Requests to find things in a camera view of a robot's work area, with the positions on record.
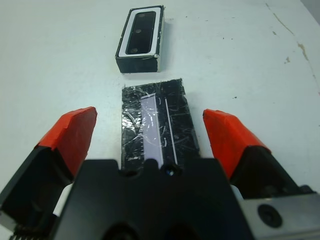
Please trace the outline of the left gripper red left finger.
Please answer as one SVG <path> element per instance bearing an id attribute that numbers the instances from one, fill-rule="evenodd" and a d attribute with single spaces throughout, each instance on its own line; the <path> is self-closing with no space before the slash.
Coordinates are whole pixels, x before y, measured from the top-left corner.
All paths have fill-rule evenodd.
<path id="1" fill-rule="evenodd" d="M 96 125 L 93 106 L 62 115 L 0 193 L 1 225 L 41 225 L 85 160 Z"/>

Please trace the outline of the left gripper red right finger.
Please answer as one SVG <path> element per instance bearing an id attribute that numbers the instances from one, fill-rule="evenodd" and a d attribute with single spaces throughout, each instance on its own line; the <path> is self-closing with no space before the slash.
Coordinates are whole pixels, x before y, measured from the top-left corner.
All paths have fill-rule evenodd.
<path id="1" fill-rule="evenodd" d="M 235 116 L 206 109 L 203 121 L 213 156 L 244 199 L 311 194 L 298 186 L 272 152 Z"/>

